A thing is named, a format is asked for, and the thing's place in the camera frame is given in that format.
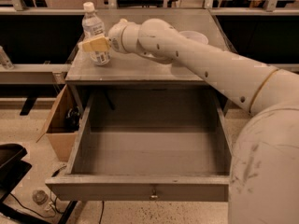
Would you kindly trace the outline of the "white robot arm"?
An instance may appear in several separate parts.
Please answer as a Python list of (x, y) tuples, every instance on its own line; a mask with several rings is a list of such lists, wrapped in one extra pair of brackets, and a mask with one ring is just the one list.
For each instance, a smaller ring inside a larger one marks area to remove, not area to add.
[(229, 224), (299, 224), (299, 76), (185, 37), (160, 19), (120, 20), (86, 51), (176, 61), (252, 115), (238, 136), (229, 180)]

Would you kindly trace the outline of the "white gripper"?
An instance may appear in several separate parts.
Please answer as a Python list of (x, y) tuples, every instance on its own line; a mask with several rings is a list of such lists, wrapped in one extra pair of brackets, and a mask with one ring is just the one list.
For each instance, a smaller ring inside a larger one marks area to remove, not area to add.
[(108, 40), (104, 36), (93, 36), (78, 43), (78, 47), (85, 52), (92, 51), (109, 51), (110, 46), (117, 52), (126, 53), (124, 45), (122, 44), (122, 34), (128, 26), (128, 20), (120, 19), (108, 31)]

